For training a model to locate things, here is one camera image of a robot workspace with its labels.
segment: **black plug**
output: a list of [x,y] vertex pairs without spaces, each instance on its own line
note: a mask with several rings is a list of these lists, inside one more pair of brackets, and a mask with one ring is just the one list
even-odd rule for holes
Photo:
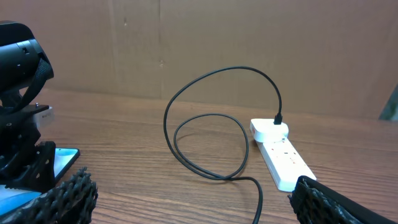
[[277,115],[275,115],[274,124],[282,124],[282,114],[281,113],[278,113]]

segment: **white power strip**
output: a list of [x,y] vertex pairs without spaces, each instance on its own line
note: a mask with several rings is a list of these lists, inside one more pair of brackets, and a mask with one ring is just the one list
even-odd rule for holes
[[287,139],[289,129],[285,123],[275,125],[273,119],[252,119],[250,132],[279,190],[292,192],[301,175],[317,179]]

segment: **wooden table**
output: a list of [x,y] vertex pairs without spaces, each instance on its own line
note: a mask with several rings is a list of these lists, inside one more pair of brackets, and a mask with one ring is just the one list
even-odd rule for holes
[[[181,165],[168,149],[162,118],[167,101],[43,90],[37,101],[55,108],[55,122],[42,139],[77,147],[81,156],[67,172],[87,166],[98,184],[93,223],[251,223],[257,188],[250,181],[204,179]],[[226,113],[247,133],[251,118],[275,111],[174,103],[169,132],[196,114]],[[283,113],[289,139],[318,181],[398,222],[398,124],[312,114]],[[178,136],[181,150],[198,165],[230,174],[244,155],[239,127],[226,118],[187,124]],[[288,194],[276,189],[253,138],[243,175],[262,185],[262,223],[298,223]]]

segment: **charging cable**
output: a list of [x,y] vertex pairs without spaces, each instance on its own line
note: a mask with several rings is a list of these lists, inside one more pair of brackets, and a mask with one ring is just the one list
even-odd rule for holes
[[[256,214],[255,214],[254,219],[253,219],[253,223],[258,223],[258,222],[259,222],[259,219],[260,219],[260,216],[261,216],[262,198],[263,198],[263,196],[262,196],[262,189],[261,189],[260,183],[259,183],[256,179],[254,179],[254,178],[252,178],[252,177],[234,177],[234,176],[236,176],[238,173],[240,173],[240,172],[243,170],[244,166],[246,165],[246,162],[248,161],[248,155],[249,155],[249,140],[248,140],[248,136],[247,136],[247,134],[246,134],[246,132],[245,132],[245,130],[244,130],[244,128],[243,128],[243,125],[242,125],[236,118],[234,118],[234,117],[232,117],[232,116],[230,116],[230,115],[227,115],[227,114],[221,114],[221,113],[207,113],[207,114],[201,114],[201,115],[194,116],[194,117],[192,117],[192,118],[190,118],[190,119],[184,121],[182,124],[180,124],[180,125],[178,126],[178,128],[177,128],[177,129],[175,130],[175,132],[174,132],[174,139],[173,139],[173,140],[174,140],[174,147],[175,147],[175,150],[174,150],[174,148],[173,148],[173,146],[172,146],[172,144],[171,144],[171,142],[170,142],[169,135],[167,134],[167,115],[168,115],[168,113],[169,113],[169,109],[170,109],[172,103],[174,102],[174,100],[175,100],[184,90],[186,90],[188,87],[190,87],[191,85],[193,85],[193,84],[196,83],[197,81],[200,81],[200,80],[202,80],[202,79],[204,79],[204,78],[206,78],[206,77],[209,77],[210,75],[216,74],[216,73],[218,73],[218,72],[223,72],[223,71],[227,71],[227,70],[234,70],[234,69],[243,69],[243,70],[254,71],[254,72],[256,72],[256,73],[262,75],[264,78],[266,78],[266,79],[271,83],[271,85],[275,88],[275,91],[276,91],[276,93],[277,93],[277,95],[278,95],[278,99],[279,99],[279,109],[278,109],[278,113],[277,113],[276,116],[275,116],[274,124],[281,124],[281,122],[282,122],[282,114],[281,114],[281,111],[282,111],[282,100],[281,100],[281,98],[280,98],[280,93],[279,93],[279,90],[278,90],[278,88],[276,87],[275,83],[274,83],[264,72],[262,72],[262,71],[260,71],[260,70],[257,70],[257,69],[255,69],[255,68],[251,68],[251,67],[246,67],[246,66],[234,66],[234,67],[222,68],[222,69],[215,70],[215,71],[212,71],[212,72],[210,72],[210,73],[204,74],[204,75],[202,75],[202,76],[196,78],[194,81],[188,83],[188,84],[187,84],[186,86],[184,86],[180,91],[178,91],[178,92],[173,96],[173,98],[169,101],[169,103],[168,103],[168,105],[167,105],[167,107],[166,107],[166,110],[165,110],[165,112],[164,112],[163,130],[164,130],[164,135],[165,135],[165,138],[166,138],[166,141],[167,141],[167,145],[169,146],[169,148],[170,148],[172,154],[175,156],[175,158],[176,158],[179,162],[181,162],[182,165],[184,165],[186,168],[188,168],[188,169],[191,170],[192,172],[194,172],[194,173],[196,173],[196,174],[198,174],[198,175],[200,175],[200,176],[202,176],[202,177],[204,177],[204,178],[210,179],[210,180],[228,180],[228,181],[235,181],[235,180],[251,180],[251,181],[253,181],[253,182],[256,184],[256,186],[257,186],[257,188],[258,188],[258,191],[259,191],[259,201],[258,201],[258,205],[257,205]],[[204,168],[199,167],[198,165],[196,165],[196,164],[194,164],[192,161],[190,161],[188,158],[186,158],[186,157],[182,154],[182,152],[180,151],[180,149],[178,148],[178,144],[177,144],[177,133],[178,133],[178,131],[180,130],[180,128],[181,128],[182,126],[184,126],[185,124],[187,124],[188,122],[190,122],[191,120],[196,119],[196,118],[201,118],[201,117],[204,117],[204,116],[223,116],[223,117],[226,117],[226,118],[230,118],[230,119],[232,119],[233,121],[235,121],[235,123],[237,123],[237,124],[239,125],[239,127],[242,129],[242,132],[243,132],[243,135],[244,135],[244,140],[246,141],[246,153],[245,153],[245,156],[244,156],[244,159],[243,159],[243,162],[242,162],[241,166],[240,166],[236,171],[234,171],[232,174],[230,174],[230,175],[223,176],[223,175],[215,174],[215,173],[213,173],[213,172],[211,172],[211,171],[208,171],[208,170],[206,170],[206,169],[204,169]]]

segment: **cardboard wall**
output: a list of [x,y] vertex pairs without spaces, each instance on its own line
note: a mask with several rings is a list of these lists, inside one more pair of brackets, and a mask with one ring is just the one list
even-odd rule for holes
[[[398,2],[2,0],[48,55],[50,88],[170,99],[194,78],[248,65],[284,111],[377,119],[398,83]],[[277,108],[247,71],[202,80],[179,100]]]

